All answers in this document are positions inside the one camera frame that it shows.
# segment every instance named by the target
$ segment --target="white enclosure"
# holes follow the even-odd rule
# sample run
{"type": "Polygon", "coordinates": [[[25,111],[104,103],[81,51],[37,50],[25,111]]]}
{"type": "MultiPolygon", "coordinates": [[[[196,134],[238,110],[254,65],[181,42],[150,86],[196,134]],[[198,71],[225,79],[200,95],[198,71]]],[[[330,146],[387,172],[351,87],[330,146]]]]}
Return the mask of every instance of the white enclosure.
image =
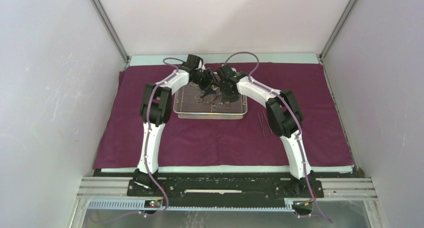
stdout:
{"type": "Polygon", "coordinates": [[[317,54],[388,226],[421,227],[422,1],[0,0],[0,227],[67,224],[129,56],[241,50],[317,54]]]}
{"type": "Polygon", "coordinates": [[[321,53],[349,0],[101,0],[129,55],[321,53]]]}
{"type": "Polygon", "coordinates": [[[423,0],[358,0],[325,65],[390,227],[422,227],[423,0]]]}
{"type": "Polygon", "coordinates": [[[65,227],[124,62],[90,0],[0,0],[0,227],[65,227]]]}

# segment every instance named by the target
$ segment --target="wire mesh tray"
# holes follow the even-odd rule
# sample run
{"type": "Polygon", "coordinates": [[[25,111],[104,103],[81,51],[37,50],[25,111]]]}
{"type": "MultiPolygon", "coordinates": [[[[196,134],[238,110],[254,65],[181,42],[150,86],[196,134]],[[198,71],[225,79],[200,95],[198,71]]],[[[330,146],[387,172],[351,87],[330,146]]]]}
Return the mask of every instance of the wire mesh tray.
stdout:
{"type": "Polygon", "coordinates": [[[241,119],[247,113],[246,96],[239,95],[232,103],[221,102],[221,91],[215,88],[216,94],[203,98],[199,86],[193,83],[180,88],[174,97],[173,110],[179,118],[186,119],[241,119]]]}

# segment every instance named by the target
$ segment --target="black mounting plate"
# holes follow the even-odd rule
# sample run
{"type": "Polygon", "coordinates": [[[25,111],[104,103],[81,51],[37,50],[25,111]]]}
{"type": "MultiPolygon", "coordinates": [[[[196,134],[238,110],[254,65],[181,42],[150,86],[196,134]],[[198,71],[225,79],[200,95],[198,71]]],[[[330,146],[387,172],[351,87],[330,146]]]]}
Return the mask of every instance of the black mounting plate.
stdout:
{"type": "MultiPolygon", "coordinates": [[[[262,174],[232,175],[219,174],[211,176],[185,176],[178,174],[163,177],[158,174],[158,183],[164,188],[170,206],[177,207],[227,207],[227,208],[283,208],[285,198],[311,198],[308,189],[294,196],[290,190],[293,186],[290,179],[281,179],[278,176],[263,176],[262,174]],[[187,193],[186,190],[236,190],[238,193],[187,193]]],[[[324,197],[320,181],[311,184],[317,198],[324,197]]],[[[163,197],[159,189],[146,189],[137,185],[133,180],[128,183],[127,196],[129,197],[163,197]]]]}

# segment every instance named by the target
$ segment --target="robotic arm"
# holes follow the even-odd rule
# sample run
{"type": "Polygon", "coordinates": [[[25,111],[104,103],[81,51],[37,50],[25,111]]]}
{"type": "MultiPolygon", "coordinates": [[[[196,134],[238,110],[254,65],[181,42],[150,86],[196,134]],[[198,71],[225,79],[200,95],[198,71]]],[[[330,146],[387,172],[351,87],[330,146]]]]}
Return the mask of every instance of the robotic arm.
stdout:
{"type": "MultiPolygon", "coordinates": [[[[299,139],[300,143],[303,144],[302,136],[299,135],[296,139],[299,129],[289,112],[282,110],[284,105],[274,94],[278,93],[290,106],[297,119],[301,121],[303,116],[293,93],[289,90],[281,92],[249,79],[245,72],[237,73],[228,64],[224,64],[217,70],[217,74],[220,77],[218,82],[212,71],[205,69],[203,64],[200,64],[200,61],[199,57],[190,54],[187,62],[183,63],[179,70],[175,70],[167,78],[156,84],[146,85],[140,111],[144,120],[144,137],[141,158],[133,176],[134,181],[147,189],[154,187],[147,173],[150,171],[155,176],[158,171],[159,144],[162,131],[171,116],[172,94],[189,82],[198,84],[205,95],[215,92],[212,89],[212,85],[219,86],[223,101],[237,101],[239,94],[241,94],[252,98],[265,107],[269,125],[272,131],[280,137],[287,153],[292,179],[304,180],[305,172],[300,151],[300,149],[303,149],[303,145],[300,147],[297,141],[299,139]],[[151,125],[149,129],[147,107],[155,86],[158,86],[158,88],[155,90],[154,100],[151,101],[149,113],[151,125]]],[[[305,164],[307,174],[309,174],[311,167],[306,157],[305,164]]]]}

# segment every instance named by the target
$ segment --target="maroon cloth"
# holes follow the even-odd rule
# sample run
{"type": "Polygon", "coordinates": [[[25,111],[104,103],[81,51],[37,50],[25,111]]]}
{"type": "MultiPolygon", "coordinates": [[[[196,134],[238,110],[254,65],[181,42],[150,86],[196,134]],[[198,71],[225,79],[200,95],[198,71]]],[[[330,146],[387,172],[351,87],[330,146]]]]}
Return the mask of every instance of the maroon cloth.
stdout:
{"type": "MultiPolygon", "coordinates": [[[[254,63],[234,63],[250,72],[254,63]]],[[[207,64],[216,70],[220,64],[207,64]]],[[[110,119],[100,141],[94,168],[136,167],[143,143],[140,106],[146,83],[164,79],[173,68],[166,65],[132,66],[122,78],[110,119]]],[[[351,152],[319,64],[261,63],[253,77],[275,89],[290,89],[303,113],[303,142],[312,166],[353,164],[351,152]]],[[[172,113],[160,142],[160,166],[283,166],[288,165],[283,144],[271,135],[258,113],[265,109],[248,99],[240,120],[180,119],[172,113]]]]}

